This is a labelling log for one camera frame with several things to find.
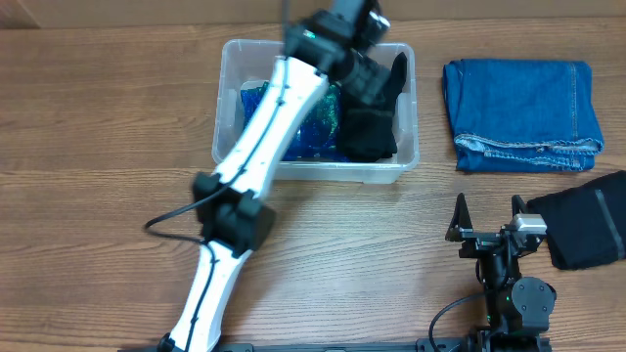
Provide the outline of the black sock with band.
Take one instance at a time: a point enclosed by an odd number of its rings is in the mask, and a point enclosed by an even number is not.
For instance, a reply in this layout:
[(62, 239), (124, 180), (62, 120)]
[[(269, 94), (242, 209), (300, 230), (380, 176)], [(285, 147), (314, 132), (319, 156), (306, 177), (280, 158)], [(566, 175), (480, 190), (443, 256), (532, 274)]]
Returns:
[(373, 105), (362, 105), (357, 100), (341, 93), (339, 133), (342, 130), (367, 128), (383, 128), (392, 132), (397, 98), (402, 93), (406, 83), (407, 63), (408, 58), (405, 53), (401, 52), (395, 57), (390, 76)]

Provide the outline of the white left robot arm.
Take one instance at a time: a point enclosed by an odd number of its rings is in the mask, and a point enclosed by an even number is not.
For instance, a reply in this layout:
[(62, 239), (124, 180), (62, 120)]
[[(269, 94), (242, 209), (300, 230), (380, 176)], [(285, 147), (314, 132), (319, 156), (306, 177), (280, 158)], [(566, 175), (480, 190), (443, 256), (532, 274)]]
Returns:
[(286, 27), (283, 54), (242, 136), (212, 174), (197, 175), (194, 202), (163, 216), (197, 213), (200, 257), (181, 317), (156, 350), (216, 347), (237, 276), (275, 222), (264, 200), (295, 132), (332, 84), (362, 105), (376, 102), (389, 71), (367, 52), (388, 28), (377, 2), (350, 0)]

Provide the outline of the blue green sequin cloth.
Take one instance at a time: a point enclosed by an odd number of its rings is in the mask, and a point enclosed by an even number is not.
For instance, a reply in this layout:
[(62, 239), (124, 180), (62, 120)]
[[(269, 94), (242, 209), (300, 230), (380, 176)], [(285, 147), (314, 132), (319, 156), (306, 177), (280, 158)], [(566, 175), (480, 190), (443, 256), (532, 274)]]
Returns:
[(329, 159), (347, 161), (336, 146), (341, 113), (340, 91), (331, 85), (295, 133), (283, 161)]

